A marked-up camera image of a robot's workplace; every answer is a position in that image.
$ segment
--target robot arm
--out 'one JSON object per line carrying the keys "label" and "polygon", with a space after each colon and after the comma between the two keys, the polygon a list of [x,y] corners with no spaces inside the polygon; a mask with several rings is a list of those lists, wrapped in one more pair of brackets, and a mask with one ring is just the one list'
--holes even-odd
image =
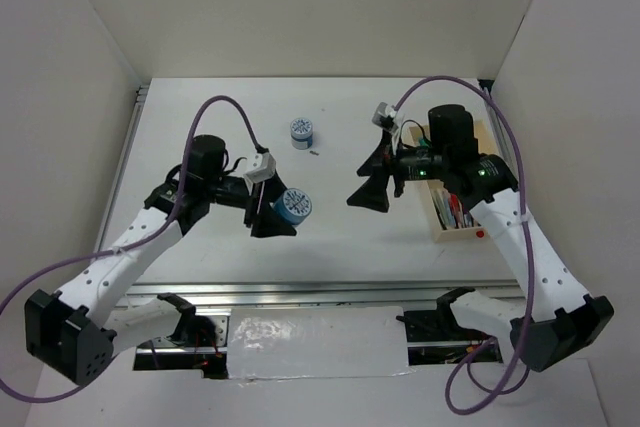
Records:
{"label": "robot arm", "polygon": [[[460,105],[431,109],[429,145],[403,148],[394,145],[401,124],[390,112],[379,106],[374,114],[374,124],[383,128],[382,140],[358,169],[358,175],[368,179],[347,204],[387,212],[386,187],[391,177],[395,197],[402,195],[406,181],[439,179],[484,227],[527,294],[518,183],[500,157],[478,152],[471,114]],[[534,247],[535,296],[520,360],[539,372],[593,342],[613,316],[613,307],[606,297],[592,298],[573,277],[528,210],[526,220]],[[438,300],[438,310],[448,328],[483,331],[498,339],[503,357],[513,354],[523,307],[489,299],[472,289],[456,289]]]}
{"label": "robot arm", "polygon": [[[114,355],[146,340],[169,336],[179,342],[194,325],[215,332],[210,319],[197,316],[193,305],[174,294],[111,314],[129,287],[187,235],[213,203],[244,209],[244,223],[253,237],[296,235],[295,225],[301,219],[292,221],[276,212],[276,201],[290,191],[269,152],[252,154],[243,177],[224,170],[225,157],[222,139],[195,137],[175,220],[165,226],[177,202],[178,182],[173,175],[180,166],[145,200],[144,208],[112,246],[113,255],[95,260],[53,294],[38,290],[31,295],[25,304],[25,333],[33,356],[84,386],[108,367]],[[142,242],[151,236],[152,240]],[[123,249],[134,243],[138,247]]]}

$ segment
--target white tabletop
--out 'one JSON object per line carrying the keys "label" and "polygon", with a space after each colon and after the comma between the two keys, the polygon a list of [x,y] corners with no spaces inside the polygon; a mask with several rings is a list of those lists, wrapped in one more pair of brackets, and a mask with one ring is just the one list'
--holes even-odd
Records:
{"label": "white tabletop", "polygon": [[[396,103],[417,79],[154,79],[135,134],[107,230],[112,242],[129,225],[151,190],[180,162],[195,112],[226,94],[245,108],[258,141],[277,160],[288,187],[309,194],[313,213],[295,238],[255,239],[243,212],[214,205],[175,247],[140,278],[143,283],[498,280],[512,278],[488,239],[434,244],[414,185],[387,214],[347,207],[362,184],[356,169],[380,139],[371,123],[379,102]],[[462,86],[435,82],[405,104],[406,118],[427,122],[437,105],[459,103],[489,127],[483,101]],[[314,124],[313,150],[296,150],[295,117]],[[214,104],[199,133],[222,137],[231,160],[252,152],[236,110]]]}
{"label": "white tabletop", "polygon": [[[202,379],[198,370],[134,372],[133,354],[121,354],[70,399],[33,405],[26,427],[606,426],[585,359],[567,359],[532,373],[519,391],[499,397],[476,415],[459,417],[444,401],[453,365],[422,365],[393,377],[247,382]],[[495,385],[504,367],[480,363],[473,370],[484,385]],[[36,395],[72,387],[45,366]],[[470,407],[485,395],[465,372],[453,384],[459,407]]]}

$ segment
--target purple cable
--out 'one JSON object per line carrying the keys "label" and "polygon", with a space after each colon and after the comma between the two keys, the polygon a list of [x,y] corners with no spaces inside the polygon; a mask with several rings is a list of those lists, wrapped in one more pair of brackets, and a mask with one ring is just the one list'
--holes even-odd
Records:
{"label": "purple cable", "polygon": [[[509,125],[509,122],[507,122],[507,119],[503,115],[500,108],[493,101],[491,96],[487,95],[481,89],[479,89],[473,84],[470,84],[465,80],[459,79],[457,77],[452,77],[450,75],[436,75],[432,77],[426,77],[416,82],[398,101],[398,103],[395,106],[395,110],[398,111],[400,107],[402,107],[402,105],[409,98],[409,96],[413,92],[415,92],[419,87],[421,87],[424,84],[428,84],[429,82],[434,82],[436,80],[447,80],[449,82],[454,82],[456,84],[460,84],[466,87],[467,89],[475,92],[477,95],[482,97],[482,99],[486,102],[486,104],[489,107],[491,107],[491,109],[495,112],[496,116],[500,119],[500,122],[504,126],[504,129],[507,132],[507,135],[509,136],[509,140],[511,141],[511,145],[513,147],[514,157],[516,159],[516,165],[518,168],[518,179],[520,182],[520,215],[524,219],[524,215],[527,213],[527,202],[526,202],[526,185],[525,185],[522,155],[520,154],[520,148],[518,146],[518,142],[516,141],[516,137],[513,133],[513,130],[511,129],[511,126]],[[507,392],[513,392],[517,388],[520,388],[524,384],[524,381],[526,381],[526,378],[529,375],[529,372],[526,371],[525,375],[523,376],[523,379],[520,380],[520,382],[518,382],[516,386],[512,387],[511,389],[508,389],[507,391],[503,391],[503,389],[511,379],[513,372],[515,371],[516,365],[518,363],[518,359],[520,358],[520,356],[524,351],[524,345],[527,340],[527,335],[529,333],[529,325],[531,324],[531,314],[533,313],[533,295],[534,295],[534,288],[535,288],[535,265],[533,262],[533,244],[531,241],[531,231],[529,230],[529,222],[527,220],[522,220],[522,230],[524,233],[524,241],[527,249],[528,279],[527,279],[527,303],[526,303],[525,312],[524,312],[524,319],[522,321],[522,329],[520,331],[520,337],[516,342],[511,361],[507,364],[507,368],[505,369],[504,373],[502,374],[502,377],[498,381],[497,385],[493,388],[493,390],[489,390],[486,387],[483,388],[483,386],[481,386],[480,383],[472,376],[472,381],[474,382],[474,384],[478,385],[480,388],[483,388],[483,390],[485,391],[489,391],[489,395],[487,395],[482,401],[480,401],[476,405],[469,407],[467,409],[460,409],[455,405],[453,405],[453,402],[451,401],[451,386],[453,384],[453,381],[456,378],[456,375],[458,375],[458,372],[460,372],[460,369],[462,369],[464,365],[468,365],[469,363],[471,363],[479,353],[489,348],[489,345],[491,344],[485,343],[481,345],[479,348],[477,348],[476,350],[474,350],[473,352],[465,356],[464,359],[462,359],[454,367],[453,371],[451,372],[451,375],[447,379],[444,396],[449,409],[458,415],[470,415],[484,409],[487,405],[492,403],[499,395]]]}
{"label": "purple cable", "polygon": [[[491,339],[485,341],[480,347],[478,347],[478,349],[482,350],[480,352],[483,352],[485,349],[487,349],[488,347],[484,347],[485,344],[494,344],[496,342],[495,337],[492,337]],[[500,395],[509,395],[514,393],[516,390],[518,390],[520,387],[522,387],[524,385],[524,383],[527,381],[527,379],[529,378],[529,373],[531,372],[531,369],[529,369],[529,367],[527,367],[524,371],[524,374],[522,374],[522,378],[518,381],[518,383],[516,385],[514,385],[513,387],[507,389],[507,390],[503,390],[502,392],[500,392]],[[467,374],[469,375],[469,378],[471,379],[471,382],[473,382],[476,387],[478,387],[480,390],[484,390],[486,393],[490,394],[491,393],[491,389],[485,387],[484,385],[482,385],[478,379],[475,378],[475,376],[473,375],[473,372],[471,372],[471,362],[467,362]]]}
{"label": "purple cable", "polygon": [[[244,120],[244,123],[247,126],[247,130],[249,132],[249,136],[251,137],[251,142],[253,142],[254,147],[258,151],[264,150],[264,148],[258,143],[255,133],[253,131],[253,128],[251,127],[251,123],[249,122],[249,118],[247,117],[247,114],[245,113],[244,109],[240,106],[240,104],[236,102],[234,99],[232,99],[231,97],[228,97],[226,95],[216,95],[215,97],[211,97],[204,104],[202,104],[200,109],[198,109],[198,112],[196,113],[196,116],[193,119],[193,122],[189,129],[189,133],[187,134],[187,141],[184,147],[184,153],[182,155],[182,165],[180,166],[180,177],[178,179],[178,191],[176,193],[176,203],[174,204],[173,209],[171,210],[171,213],[167,217],[167,220],[158,230],[156,230],[149,237],[146,237],[137,242],[133,242],[132,244],[122,246],[120,247],[120,250],[129,251],[129,250],[141,247],[148,242],[151,242],[152,240],[156,239],[160,234],[162,234],[165,230],[167,230],[169,225],[176,219],[176,216],[178,215],[178,211],[182,203],[182,195],[184,194],[184,184],[185,184],[184,179],[186,178],[186,174],[187,174],[187,163],[189,161],[189,154],[191,153],[191,146],[193,144],[193,138],[195,137],[195,134],[196,134],[196,129],[198,128],[198,123],[200,122],[202,115],[209,108],[209,106],[214,102],[218,102],[220,100],[229,102],[238,110],[238,112],[242,116],[242,120]],[[45,267],[44,269],[36,272],[35,274],[30,275],[25,280],[20,282],[11,292],[9,292],[9,294],[2,300],[2,302],[0,302],[0,316],[2,316],[2,313],[7,308],[7,305],[9,305],[9,302],[11,302],[13,298],[16,295],[18,295],[18,293],[22,289],[24,289],[31,282],[42,277],[43,275],[46,275],[49,272],[60,269],[62,267],[76,264],[78,262],[84,262],[87,260],[93,261],[102,257],[109,257],[114,254],[115,252],[111,249],[101,250],[99,252],[94,252],[93,254],[81,255],[79,257],[73,257],[71,259],[61,260],[60,262],[56,262],[55,264]],[[157,366],[158,363],[157,363],[157,358],[155,356],[154,356],[154,361]],[[10,397],[13,397],[16,400],[19,400],[21,402],[31,403],[31,404],[48,404],[51,402],[57,402],[59,400],[67,399],[72,395],[81,391],[83,388],[84,387],[77,387],[73,390],[70,390],[69,392],[65,392],[64,394],[54,395],[51,397],[31,397],[29,395],[24,395],[24,394],[21,394],[20,392],[15,391],[11,387],[9,387],[4,382],[4,380],[2,380],[2,378],[0,378],[0,390],[2,390],[5,394],[7,394]]]}

